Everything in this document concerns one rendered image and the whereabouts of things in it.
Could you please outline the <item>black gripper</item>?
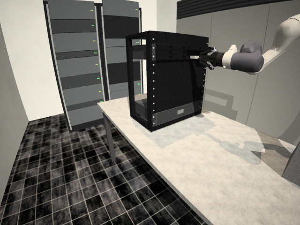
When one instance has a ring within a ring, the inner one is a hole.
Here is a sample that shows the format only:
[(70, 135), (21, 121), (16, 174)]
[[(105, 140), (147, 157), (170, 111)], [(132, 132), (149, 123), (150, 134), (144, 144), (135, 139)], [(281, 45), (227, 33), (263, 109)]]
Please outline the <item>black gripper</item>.
[[(213, 52), (211, 55), (203, 55), (206, 53), (210, 53)], [(205, 65), (206, 67), (208, 67), (210, 70), (213, 70), (214, 67), (223, 67), (222, 64), (222, 58), (223, 55), (225, 54), (225, 52), (218, 52), (216, 51), (216, 48), (213, 47), (209, 50), (206, 50), (204, 52), (201, 52), (200, 55), (195, 55), (195, 56), (190, 56), (190, 58), (195, 59), (195, 60), (199, 60), (199, 63)], [(205, 58), (210, 58), (210, 59), (205, 59)], [(212, 64), (212, 66), (204, 61), (208, 61)]]

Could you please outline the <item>black server rack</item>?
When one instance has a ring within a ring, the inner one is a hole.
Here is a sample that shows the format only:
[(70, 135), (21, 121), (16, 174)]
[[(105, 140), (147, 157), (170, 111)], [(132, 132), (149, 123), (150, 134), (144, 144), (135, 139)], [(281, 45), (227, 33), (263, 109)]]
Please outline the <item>black server rack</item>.
[[(132, 46), (132, 39), (146, 44)], [(208, 44), (208, 37), (153, 30), (126, 36), (131, 118), (154, 132), (201, 114), (206, 66), (190, 56), (211, 49)], [(147, 98), (137, 101), (133, 59), (146, 60)]]

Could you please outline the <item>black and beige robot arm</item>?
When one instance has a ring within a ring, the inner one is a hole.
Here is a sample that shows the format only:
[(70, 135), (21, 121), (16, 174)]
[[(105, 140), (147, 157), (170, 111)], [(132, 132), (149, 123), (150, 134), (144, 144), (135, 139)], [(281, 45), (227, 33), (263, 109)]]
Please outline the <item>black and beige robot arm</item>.
[(268, 64), (280, 56), (300, 38), (300, 14), (288, 18), (276, 29), (271, 48), (262, 55), (262, 45), (249, 40), (242, 45), (240, 52), (232, 45), (222, 58), (223, 68), (239, 70), (250, 75), (260, 73)]

